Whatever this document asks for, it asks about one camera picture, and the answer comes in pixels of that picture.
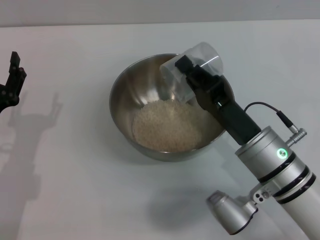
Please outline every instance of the clear plastic cup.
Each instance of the clear plastic cup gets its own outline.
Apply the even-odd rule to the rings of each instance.
[[[186,76],[175,67],[175,63],[184,55],[192,61],[194,66],[199,65],[213,76],[221,76],[224,71],[221,57],[217,51],[206,42],[201,42],[162,64],[160,66],[162,77],[168,87],[173,91],[176,99],[181,103],[186,103],[195,96],[195,93],[186,81]]]

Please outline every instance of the black cable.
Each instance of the black cable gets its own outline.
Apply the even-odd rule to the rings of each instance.
[[[248,106],[245,107],[244,111],[246,112],[248,110],[248,108],[251,107],[252,105],[264,105],[264,106],[266,106],[266,107],[268,107],[268,108],[270,108],[270,109],[272,109],[272,110],[274,110],[276,112],[279,112],[279,110],[276,109],[274,106],[271,106],[268,103],[265,103],[265,102],[262,102],[262,101],[255,101],[255,102],[250,103]]]
[[[290,121],[290,119],[282,111],[279,111],[275,107],[269,105],[268,103],[262,102],[262,101],[255,101],[255,102],[250,103],[248,106],[245,107],[244,111],[246,112],[248,110],[248,108],[251,107],[252,105],[264,105],[264,106],[274,110],[276,112],[276,114],[278,115],[278,117],[281,119],[281,121],[286,125],[287,128],[290,128],[293,125],[293,122]]]

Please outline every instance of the bowl rim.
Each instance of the bowl rim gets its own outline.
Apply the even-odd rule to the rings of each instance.
[[[212,141],[210,141],[207,145],[205,146],[202,146],[202,147],[199,147],[199,148],[194,148],[194,149],[191,149],[191,150],[188,150],[188,151],[157,151],[157,150],[154,150],[152,148],[148,148],[146,146],[143,146],[141,145],[140,143],[138,143],[137,141],[133,141],[132,139],[129,139],[119,128],[118,124],[116,123],[115,119],[114,119],[114,115],[113,113],[111,112],[111,96],[112,96],[112,93],[114,91],[114,88],[115,88],[115,85],[117,84],[117,82],[119,81],[120,77],[122,77],[122,75],[130,68],[132,67],[133,65],[139,63],[139,62],[142,62],[146,59],[150,59],[150,58],[154,58],[154,57],[158,57],[158,56],[178,56],[179,53],[160,53],[160,54],[155,54],[155,55],[151,55],[151,56],[147,56],[147,57],[144,57],[138,61],[135,61],[134,63],[132,63],[131,65],[129,65],[128,67],[126,67],[120,74],[119,76],[116,78],[116,80],[114,81],[113,85],[112,85],[112,88],[110,90],[110,95],[109,95],[109,112],[110,112],[110,115],[111,115],[111,118],[116,126],[116,128],[120,131],[120,133],[125,137],[125,139],[129,142],[132,142],[136,145],[138,145],[139,147],[143,148],[143,149],[146,149],[148,151],[151,151],[151,152],[154,152],[154,153],[161,153],[161,154],[172,154],[172,155],[182,155],[182,154],[188,154],[188,153],[191,153],[191,152],[195,152],[197,150],[201,150],[201,149],[204,149],[206,147],[208,147],[209,145],[211,145],[214,141],[216,141],[218,138],[220,138],[225,132],[226,132],[226,129],[224,128],[222,130],[222,132],[216,137],[214,138]],[[231,88],[230,86],[230,83],[227,81],[226,79],[226,82],[229,86],[229,88],[231,89],[231,93],[232,93],[232,96],[233,98],[235,98],[235,95],[234,95],[234,91],[233,89]]]

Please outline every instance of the wall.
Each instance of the wall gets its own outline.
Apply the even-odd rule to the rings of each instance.
[[[319,18],[318,0],[0,0],[0,27]]]

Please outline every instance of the green indicator light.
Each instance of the green indicator light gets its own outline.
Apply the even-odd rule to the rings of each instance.
[[[278,158],[280,158],[280,159],[286,159],[288,157],[288,152],[284,148],[279,148],[276,151],[276,154],[277,154]]]

